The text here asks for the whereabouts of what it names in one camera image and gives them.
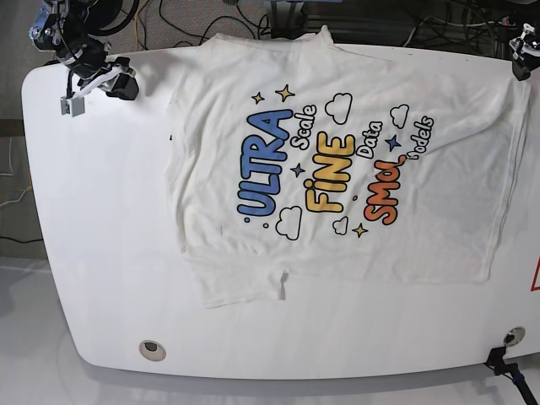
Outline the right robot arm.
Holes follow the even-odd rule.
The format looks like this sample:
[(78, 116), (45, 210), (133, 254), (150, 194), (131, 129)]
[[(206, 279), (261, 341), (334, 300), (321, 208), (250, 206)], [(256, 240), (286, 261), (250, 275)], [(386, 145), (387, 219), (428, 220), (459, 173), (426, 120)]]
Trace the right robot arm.
[(114, 35), (128, 26), (139, 9), (134, 1), (122, 22), (112, 23), (122, 10), (122, 1), (43, 1), (29, 38), (39, 51), (52, 51), (68, 69), (66, 94), (61, 112), (72, 117), (84, 114), (84, 97), (100, 89), (111, 98), (133, 101), (138, 97), (136, 72), (128, 57), (107, 59), (111, 45), (101, 37)]

